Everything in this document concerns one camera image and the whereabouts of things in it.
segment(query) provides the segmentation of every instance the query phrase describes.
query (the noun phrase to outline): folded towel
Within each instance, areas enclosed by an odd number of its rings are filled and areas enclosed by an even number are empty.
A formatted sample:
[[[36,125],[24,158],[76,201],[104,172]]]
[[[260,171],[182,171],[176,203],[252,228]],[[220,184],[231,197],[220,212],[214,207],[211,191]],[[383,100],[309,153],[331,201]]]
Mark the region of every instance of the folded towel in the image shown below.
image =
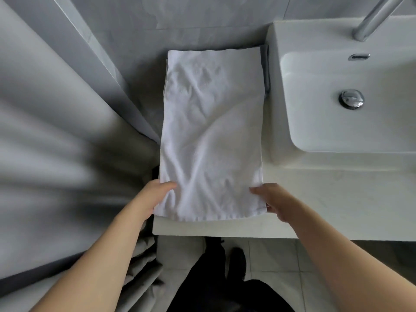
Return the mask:
[[[266,212],[262,183],[265,88],[260,48],[169,51],[160,179],[178,183],[154,214],[180,221]]]

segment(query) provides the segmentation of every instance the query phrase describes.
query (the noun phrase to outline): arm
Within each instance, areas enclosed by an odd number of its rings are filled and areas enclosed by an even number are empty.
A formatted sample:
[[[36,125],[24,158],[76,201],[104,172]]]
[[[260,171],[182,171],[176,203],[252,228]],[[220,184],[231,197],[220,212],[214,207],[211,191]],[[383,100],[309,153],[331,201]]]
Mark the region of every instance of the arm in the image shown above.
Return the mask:
[[[278,184],[251,188],[292,226],[345,311],[416,311],[416,286],[348,240]]]
[[[31,311],[113,312],[140,228],[175,186],[173,182],[149,182]]]

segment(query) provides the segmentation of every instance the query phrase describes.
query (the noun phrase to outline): vessel sink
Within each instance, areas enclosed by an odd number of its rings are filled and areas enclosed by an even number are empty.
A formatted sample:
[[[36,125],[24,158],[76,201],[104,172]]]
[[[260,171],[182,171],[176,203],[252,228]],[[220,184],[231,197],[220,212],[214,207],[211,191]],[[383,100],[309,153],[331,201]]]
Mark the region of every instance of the vessel sink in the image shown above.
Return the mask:
[[[267,36],[271,156],[292,168],[416,167],[416,17],[390,17],[366,42],[361,19],[275,22]],[[339,101],[357,90],[357,109]]]

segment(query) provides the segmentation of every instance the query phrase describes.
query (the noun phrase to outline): faucet spout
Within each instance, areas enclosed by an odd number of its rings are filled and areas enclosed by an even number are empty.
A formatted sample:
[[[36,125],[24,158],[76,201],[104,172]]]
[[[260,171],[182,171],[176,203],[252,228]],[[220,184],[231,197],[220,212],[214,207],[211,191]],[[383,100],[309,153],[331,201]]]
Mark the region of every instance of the faucet spout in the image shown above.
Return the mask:
[[[380,0],[361,24],[352,31],[352,37],[358,41],[366,41],[402,2],[403,0]]]

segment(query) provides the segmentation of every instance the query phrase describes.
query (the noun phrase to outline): bathroom counter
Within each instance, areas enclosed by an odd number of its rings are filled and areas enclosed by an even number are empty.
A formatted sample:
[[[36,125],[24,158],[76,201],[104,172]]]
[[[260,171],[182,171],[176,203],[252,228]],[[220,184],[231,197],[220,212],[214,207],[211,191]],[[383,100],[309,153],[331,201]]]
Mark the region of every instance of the bathroom counter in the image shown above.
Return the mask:
[[[269,156],[263,123],[263,182],[279,183],[352,240],[416,241],[416,174],[287,169]],[[155,217],[155,235],[295,238],[275,214],[207,222]]]

